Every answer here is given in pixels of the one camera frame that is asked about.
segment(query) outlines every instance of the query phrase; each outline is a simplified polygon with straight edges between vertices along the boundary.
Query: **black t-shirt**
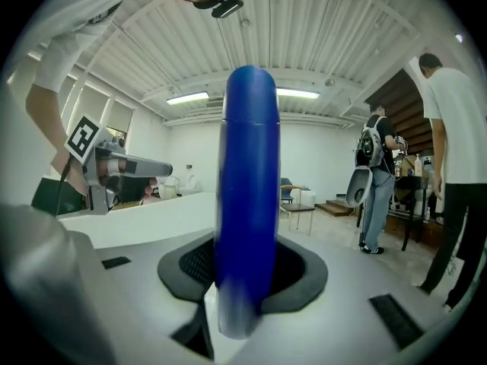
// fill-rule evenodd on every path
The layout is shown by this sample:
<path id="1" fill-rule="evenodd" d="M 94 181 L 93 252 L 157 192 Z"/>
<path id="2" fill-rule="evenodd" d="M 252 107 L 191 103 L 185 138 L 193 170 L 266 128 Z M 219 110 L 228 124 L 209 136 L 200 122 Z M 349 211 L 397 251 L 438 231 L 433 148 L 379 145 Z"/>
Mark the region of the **black t-shirt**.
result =
<path id="1" fill-rule="evenodd" d="M 379 119 L 379 115 L 372 115 L 372 117 L 368 120 L 366 126 L 374 127 L 377 119 Z M 380 163 L 378 168 L 383 170 L 384 172 L 393 174 L 394 171 L 393 152 L 387 148 L 385 137 L 388 135 L 392 135 L 392 137 L 395 138 L 396 130 L 394 130 L 394 126 L 388 118 L 382 118 L 380 122 L 377 124 L 377 132 L 379 133 L 380 141 L 382 142 L 382 148 L 384 150 L 384 158 L 382 159 L 382 162 Z"/>

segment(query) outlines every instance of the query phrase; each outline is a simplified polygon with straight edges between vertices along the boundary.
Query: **gray pants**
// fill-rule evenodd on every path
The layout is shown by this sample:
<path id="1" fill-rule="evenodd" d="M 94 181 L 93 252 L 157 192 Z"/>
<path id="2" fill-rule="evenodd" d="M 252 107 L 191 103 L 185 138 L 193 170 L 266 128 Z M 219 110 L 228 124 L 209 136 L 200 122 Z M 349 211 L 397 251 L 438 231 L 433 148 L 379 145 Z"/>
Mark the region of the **gray pants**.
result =
<path id="1" fill-rule="evenodd" d="M 377 238 L 384 228 L 389 211 L 389 200 L 394 191 L 394 178 L 387 172 L 373 169 L 372 186 L 364 213 L 364 242 L 370 250 L 379 246 Z"/>

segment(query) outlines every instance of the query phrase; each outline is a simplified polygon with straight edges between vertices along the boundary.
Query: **gray handheld device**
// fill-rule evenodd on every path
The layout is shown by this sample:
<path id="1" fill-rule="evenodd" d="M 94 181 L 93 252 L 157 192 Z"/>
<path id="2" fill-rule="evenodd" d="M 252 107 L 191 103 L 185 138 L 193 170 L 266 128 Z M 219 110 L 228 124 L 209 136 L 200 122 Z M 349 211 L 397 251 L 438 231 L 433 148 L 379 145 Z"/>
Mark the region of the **gray handheld device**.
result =
<path id="1" fill-rule="evenodd" d="M 118 202 L 117 191 L 107 185 L 110 177 L 152 178 L 170 176 L 173 172 L 169 163 L 127 155 L 124 140 L 113 136 L 89 115 L 81 117 L 65 147 L 82 165 L 88 184 L 89 214 L 105 215 Z M 107 161 L 108 174 L 103 178 L 97 172 L 99 160 Z M 123 172 L 119 170 L 119 160 L 126 160 Z"/>

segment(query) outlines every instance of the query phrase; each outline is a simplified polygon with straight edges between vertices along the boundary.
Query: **blue cylinder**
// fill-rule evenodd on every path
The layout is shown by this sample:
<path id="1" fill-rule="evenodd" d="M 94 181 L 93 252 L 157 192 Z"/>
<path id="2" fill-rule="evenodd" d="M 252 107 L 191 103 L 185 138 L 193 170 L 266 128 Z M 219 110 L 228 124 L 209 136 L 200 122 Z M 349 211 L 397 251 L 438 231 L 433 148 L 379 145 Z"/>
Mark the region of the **blue cylinder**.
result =
<path id="1" fill-rule="evenodd" d="M 218 327 L 246 338 L 269 295 L 279 216 L 279 108 L 271 75 L 244 66 L 228 79 L 218 158 L 215 284 Z"/>

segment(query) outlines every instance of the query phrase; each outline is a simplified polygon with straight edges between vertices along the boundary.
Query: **blue bottle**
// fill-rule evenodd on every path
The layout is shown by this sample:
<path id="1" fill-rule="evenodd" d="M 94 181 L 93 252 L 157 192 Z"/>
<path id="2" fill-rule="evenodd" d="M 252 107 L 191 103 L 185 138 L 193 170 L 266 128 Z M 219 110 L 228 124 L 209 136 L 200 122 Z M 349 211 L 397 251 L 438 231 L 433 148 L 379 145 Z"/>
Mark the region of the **blue bottle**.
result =
<path id="1" fill-rule="evenodd" d="M 269 295 L 279 215 L 279 108 L 271 75 L 244 66 L 228 79 L 218 158 L 215 284 L 218 327 L 242 339 Z"/>

